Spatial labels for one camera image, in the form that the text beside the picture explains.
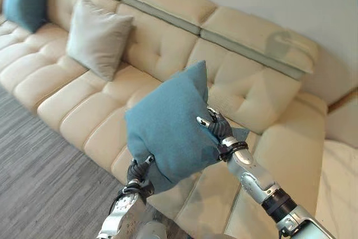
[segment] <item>sofa backrest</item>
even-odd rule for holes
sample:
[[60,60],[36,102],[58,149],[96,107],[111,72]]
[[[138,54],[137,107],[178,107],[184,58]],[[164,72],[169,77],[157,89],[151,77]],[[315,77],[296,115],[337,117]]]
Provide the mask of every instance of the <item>sofa backrest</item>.
[[124,61],[162,82],[186,67],[196,35],[126,4],[117,12],[134,16]]
[[[258,17],[208,0],[93,0],[134,16],[123,60],[164,82],[206,60],[209,104],[262,133],[274,123],[312,73],[317,45]],[[69,30],[76,0],[49,0],[49,16]]]
[[209,105],[255,133],[274,123],[301,82],[217,44],[199,39],[187,65],[206,60]]
[[[48,0],[49,20],[69,31],[73,7],[77,0]],[[119,4],[115,0],[91,0],[95,5],[115,12]]]

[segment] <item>white wall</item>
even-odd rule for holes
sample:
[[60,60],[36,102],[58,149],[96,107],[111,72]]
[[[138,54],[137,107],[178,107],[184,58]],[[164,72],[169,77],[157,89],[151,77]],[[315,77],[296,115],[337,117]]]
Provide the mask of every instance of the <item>white wall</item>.
[[358,84],[358,0],[212,0],[253,13],[320,43],[326,51],[304,90],[329,104]]

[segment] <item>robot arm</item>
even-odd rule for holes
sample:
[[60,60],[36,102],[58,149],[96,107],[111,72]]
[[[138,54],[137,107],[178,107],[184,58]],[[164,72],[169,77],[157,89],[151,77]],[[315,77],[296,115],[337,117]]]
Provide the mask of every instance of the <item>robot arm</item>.
[[152,155],[140,164],[132,160],[127,171],[128,183],[118,192],[97,239],[129,239],[134,234],[145,212],[146,198],[154,193],[152,183],[146,179],[153,162]]
[[208,128],[219,139],[219,158],[228,163],[229,171],[236,175],[245,191],[275,221],[279,235],[294,239],[334,239],[302,206],[297,205],[280,187],[270,173],[264,169],[248,151],[246,142],[233,137],[227,120],[208,107],[209,122],[197,117],[202,126]]

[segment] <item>leather upholstery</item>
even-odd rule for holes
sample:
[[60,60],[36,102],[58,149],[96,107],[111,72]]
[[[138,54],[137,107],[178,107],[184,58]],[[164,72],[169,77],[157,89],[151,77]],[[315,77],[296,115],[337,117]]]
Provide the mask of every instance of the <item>leather upholstery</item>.
[[46,99],[37,113],[50,127],[110,171],[114,159],[126,145],[125,111],[159,84],[150,75],[121,63],[112,82],[88,71]]
[[197,36],[125,4],[117,12],[134,16],[124,61],[160,81],[183,70]]
[[[69,31],[73,7],[77,0],[48,0],[48,15],[51,22]],[[115,0],[91,0],[96,6],[115,12]]]
[[123,2],[194,34],[199,33],[199,26],[216,9],[216,5],[208,0],[123,0]]
[[[114,0],[92,1],[135,17],[114,81],[102,80],[65,55],[76,0],[49,0],[51,23],[33,35],[0,16],[3,87],[125,183],[131,159],[126,147],[125,111],[175,72],[205,59],[210,105],[222,111],[233,126],[239,123],[250,128],[250,150],[298,203],[314,213],[327,110],[322,101],[306,93],[297,95],[299,81],[231,48],[198,38],[181,29],[183,26],[175,27],[175,20],[168,24]],[[157,0],[153,8],[199,29],[213,4],[206,0],[180,1],[185,4],[183,13],[173,0]],[[199,6],[205,12],[197,10]],[[220,34],[227,33],[225,27]],[[257,36],[250,37],[262,44]],[[150,197],[149,202],[195,238],[221,232],[236,238],[277,237],[273,221],[241,191],[224,163],[182,180],[175,188]]]
[[209,105],[256,133],[270,126],[301,83],[223,47],[199,39],[188,64],[205,59]]
[[29,110],[86,71],[66,56],[67,32],[46,24],[35,34],[11,22],[0,26],[0,82]]
[[[299,94],[265,130],[255,151],[258,162],[312,215],[321,176],[326,111],[322,100]],[[244,191],[234,205],[225,233],[238,238],[277,237],[274,222]]]
[[293,78],[313,73],[318,47],[272,22],[219,7],[203,24],[201,36]]

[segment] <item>pillow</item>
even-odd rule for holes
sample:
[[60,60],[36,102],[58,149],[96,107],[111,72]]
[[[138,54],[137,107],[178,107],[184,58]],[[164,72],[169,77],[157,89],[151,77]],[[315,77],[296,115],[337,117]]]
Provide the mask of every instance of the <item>pillow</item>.
[[47,0],[4,0],[3,12],[7,20],[35,33],[47,22]]
[[[128,149],[144,161],[153,154],[149,169],[155,193],[217,162],[218,141],[200,126],[196,117],[211,119],[207,110],[206,64],[199,62],[161,84],[125,115]],[[238,140],[249,130],[235,129]]]
[[78,0],[71,20],[67,54],[112,81],[119,65],[133,16],[120,16]]

